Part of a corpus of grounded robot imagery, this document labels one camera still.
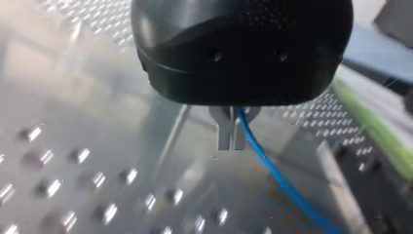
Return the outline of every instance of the perforated metal sheet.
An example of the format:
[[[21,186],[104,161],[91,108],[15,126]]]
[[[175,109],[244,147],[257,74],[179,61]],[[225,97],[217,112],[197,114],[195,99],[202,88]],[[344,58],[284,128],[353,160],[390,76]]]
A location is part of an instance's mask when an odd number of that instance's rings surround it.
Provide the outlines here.
[[[216,151],[206,107],[155,94],[111,33],[95,38],[85,19],[63,26],[61,6],[86,2],[128,11],[128,1],[2,3],[1,231],[299,232],[306,218],[249,149]],[[368,233],[326,144],[268,108],[252,129],[315,206],[346,233]]]

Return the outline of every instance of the metal bracket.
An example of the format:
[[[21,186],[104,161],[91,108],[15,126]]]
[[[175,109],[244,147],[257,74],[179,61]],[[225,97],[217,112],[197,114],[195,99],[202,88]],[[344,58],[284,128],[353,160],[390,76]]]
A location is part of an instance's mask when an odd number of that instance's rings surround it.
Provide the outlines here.
[[[234,150],[245,149],[245,135],[237,118],[237,112],[231,106],[210,106],[208,108],[210,116],[216,121],[218,126],[218,150],[229,150],[231,139]],[[245,110],[246,121],[252,122],[261,111],[261,107],[249,107]]]

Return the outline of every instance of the blue cable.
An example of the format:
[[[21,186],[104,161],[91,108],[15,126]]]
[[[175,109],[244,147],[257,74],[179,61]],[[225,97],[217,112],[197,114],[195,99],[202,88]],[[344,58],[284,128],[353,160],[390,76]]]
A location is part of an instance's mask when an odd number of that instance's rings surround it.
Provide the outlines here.
[[[252,149],[257,154],[258,162],[264,169],[267,169],[271,177],[280,185],[285,194],[291,199],[291,201],[306,215],[310,220],[323,228],[324,233],[327,234],[341,234],[343,233],[340,228],[335,226],[328,218],[324,217],[320,212],[314,209],[311,204],[292,186],[286,178],[284,178],[277,167],[271,162],[268,157],[265,156],[264,149],[255,139],[252,131],[250,130],[245,118],[244,110],[241,107],[237,107],[237,115],[240,118],[241,126],[243,127],[246,141],[251,145]]]

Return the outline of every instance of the metal table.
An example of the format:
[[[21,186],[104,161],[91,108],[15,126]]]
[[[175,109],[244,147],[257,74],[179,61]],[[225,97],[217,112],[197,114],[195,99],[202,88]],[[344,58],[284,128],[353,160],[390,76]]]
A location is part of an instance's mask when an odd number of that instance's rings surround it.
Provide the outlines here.
[[[1,233],[305,233],[249,148],[216,150],[206,107],[152,90],[128,12],[129,1],[0,3]],[[369,233],[328,144],[285,109],[251,124],[268,156],[345,233]]]

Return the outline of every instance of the perforated metal plate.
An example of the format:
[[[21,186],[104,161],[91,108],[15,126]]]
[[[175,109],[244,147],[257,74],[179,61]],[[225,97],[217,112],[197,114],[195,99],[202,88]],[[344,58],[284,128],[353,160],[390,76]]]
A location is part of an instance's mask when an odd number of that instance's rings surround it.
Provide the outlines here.
[[[309,222],[249,149],[216,150],[206,107],[152,91],[128,33],[113,44],[129,1],[1,4],[2,233],[297,233]],[[83,9],[100,12],[99,27]],[[327,144],[269,108],[252,129],[314,206],[368,233]]]

